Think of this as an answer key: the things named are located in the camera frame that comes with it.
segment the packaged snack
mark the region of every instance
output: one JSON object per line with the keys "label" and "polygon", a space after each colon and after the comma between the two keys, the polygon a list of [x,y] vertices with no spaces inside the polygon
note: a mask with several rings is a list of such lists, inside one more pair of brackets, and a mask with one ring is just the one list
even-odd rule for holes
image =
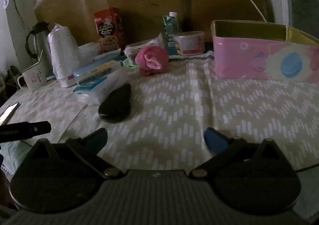
{"label": "packaged snack", "polygon": [[121,67],[121,62],[103,57],[94,63],[74,71],[73,75],[78,85],[84,85],[92,80],[114,72]]}
{"label": "packaged snack", "polygon": [[99,43],[87,43],[79,47],[83,64],[93,62],[93,58],[100,55],[101,48]]}
{"label": "packaged snack", "polygon": [[113,50],[107,53],[99,54],[98,56],[93,57],[93,62],[100,60],[103,57],[109,58],[110,60],[114,57],[120,55],[121,49]]}
{"label": "packaged snack", "polygon": [[109,52],[118,48],[124,49],[122,18],[118,8],[109,8],[94,13],[94,21],[99,36],[102,52]]}
{"label": "packaged snack", "polygon": [[96,78],[85,85],[76,87],[73,93],[81,103],[101,104],[112,91],[120,88],[128,80],[129,76],[123,67],[108,76]]}
{"label": "packaged snack", "polygon": [[162,48],[165,48],[162,33],[160,33],[157,38],[127,45],[126,48],[124,49],[124,53],[127,56],[127,58],[131,61],[131,63],[136,65],[135,57],[137,56],[138,52],[142,48],[147,47],[149,45],[155,45],[155,46],[160,46]]}

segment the plastic food container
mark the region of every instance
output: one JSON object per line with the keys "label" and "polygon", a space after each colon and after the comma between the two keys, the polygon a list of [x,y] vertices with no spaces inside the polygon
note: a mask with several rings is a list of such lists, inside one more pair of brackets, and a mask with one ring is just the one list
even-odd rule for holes
{"label": "plastic food container", "polygon": [[319,81],[319,40],[313,36],[260,21],[216,20],[211,28],[221,78]]}
{"label": "plastic food container", "polygon": [[78,85],[83,85],[85,83],[91,82],[92,80],[110,74],[121,67],[121,62],[109,60],[108,57],[103,57],[94,63],[74,71],[73,75],[75,77],[76,83]]}
{"label": "plastic food container", "polygon": [[174,36],[175,47],[181,56],[194,56],[204,53],[204,32],[190,31],[178,33]]}
{"label": "plastic food container", "polygon": [[106,36],[100,39],[100,45],[103,52],[109,52],[120,48],[117,37],[114,36]]}

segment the plastic bag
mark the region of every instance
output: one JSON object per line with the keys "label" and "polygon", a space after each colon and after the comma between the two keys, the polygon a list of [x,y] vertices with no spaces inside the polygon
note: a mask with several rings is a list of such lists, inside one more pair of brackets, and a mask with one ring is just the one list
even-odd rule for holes
{"label": "plastic bag", "polygon": [[117,50],[114,50],[114,51],[106,52],[106,53],[100,54],[98,56],[95,56],[93,58],[93,62],[98,61],[98,60],[100,60],[103,57],[108,57],[111,60],[112,58],[117,57],[118,55],[120,55],[120,53],[121,53],[121,49],[120,48],[117,49]]}
{"label": "plastic bag", "polygon": [[121,67],[108,76],[97,78],[85,85],[76,87],[73,92],[81,103],[101,104],[111,92],[120,88],[128,80],[127,70],[125,67]]}
{"label": "plastic bag", "polygon": [[80,55],[84,64],[93,62],[93,58],[100,55],[101,47],[99,43],[87,43],[79,47]]}
{"label": "plastic bag", "polygon": [[73,75],[73,71],[82,67],[79,47],[68,27],[55,24],[47,36],[51,49],[53,73],[57,79]]}
{"label": "plastic bag", "polygon": [[115,60],[108,60],[107,57],[103,57],[98,61],[95,61],[83,68],[80,68],[73,72],[73,76],[76,79],[78,85],[84,85],[97,78],[106,76],[117,69],[120,69],[121,62]]}
{"label": "plastic bag", "polygon": [[135,58],[138,54],[138,52],[149,45],[156,45],[164,48],[164,41],[163,41],[163,36],[162,33],[159,34],[159,36],[155,39],[149,39],[141,42],[137,42],[134,44],[127,45],[126,48],[124,49],[124,53],[127,56],[127,58],[134,64],[135,63]]}

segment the green cloth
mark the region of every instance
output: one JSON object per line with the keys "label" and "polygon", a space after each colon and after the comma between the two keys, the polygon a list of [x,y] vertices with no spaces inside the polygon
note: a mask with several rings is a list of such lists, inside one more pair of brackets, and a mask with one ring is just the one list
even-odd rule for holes
{"label": "green cloth", "polygon": [[133,64],[128,58],[123,61],[123,65],[132,69],[138,68],[138,66]]}
{"label": "green cloth", "polygon": [[4,157],[3,165],[11,174],[15,174],[30,149],[31,146],[21,141],[1,143],[0,154]]}
{"label": "green cloth", "polygon": [[301,193],[293,210],[308,219],[319,211],[319,167],[297,173],[301,182]]}

